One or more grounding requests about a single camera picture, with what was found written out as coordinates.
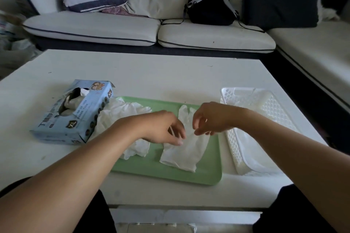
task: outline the green tray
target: green tray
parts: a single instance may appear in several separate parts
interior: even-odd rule
[[[134,97],[124,97],[125,102],[137,102],[142,106],[151,107],[152,111],[167,110],[178,116],[178,110],[182,105],[187,105],[198,109],[198,105],[177,102],[165,102],[161,100],[143,99]],[[221,157],[219,139],[213,135],[202,159],[197,163],[195,173],[167,166],[159,162],[163,153],[163,144],[151,143],[146,157],[138,155],[130,157],[128,160],[119,159],[113,166],[112,171],[132,173],[138,175],[152,176],[164,179],[174,179],[177,181],[200,183],[206,185],[217,184],[222,177]]]

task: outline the black backpack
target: black backpack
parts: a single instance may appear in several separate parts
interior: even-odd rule
[[[238,19],[229,0],[188,0],[185,6],[191,22],[207,25],[231,25]]]

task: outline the hand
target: hand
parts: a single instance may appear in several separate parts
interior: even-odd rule
[[[244,109],[217,102],[203,103],[193,116],[195,135],[222,132],[234,128]]]
[[[145,139],[152,143],[169,143],[175,146],[183,144],[186,131],[182,122],[172,113],[167,111],[151,112],[135,116],[124,117],[117,120],[113,127],[127,126],[133,128],[135,140]]]

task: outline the white basket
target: white basket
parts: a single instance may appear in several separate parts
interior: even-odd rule
[[[222,88],[221,103],[245,107],[299,132],[275,96],[265,89]],[[226,131],[230,151],[239,175],[280,175],[283,172],[250,135],[234,128]]]

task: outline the cardboard box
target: cardboard box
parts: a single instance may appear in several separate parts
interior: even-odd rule
[[[109,81],[75,80],[66,93],[45,113],[32,134],[44,143],[79,144],[86,143],[94,131],[97,117],[113,96]],[[80,95],[80,88],[90,89],[79,107],[69,116],[61,116],[66,110],[67,96]]]

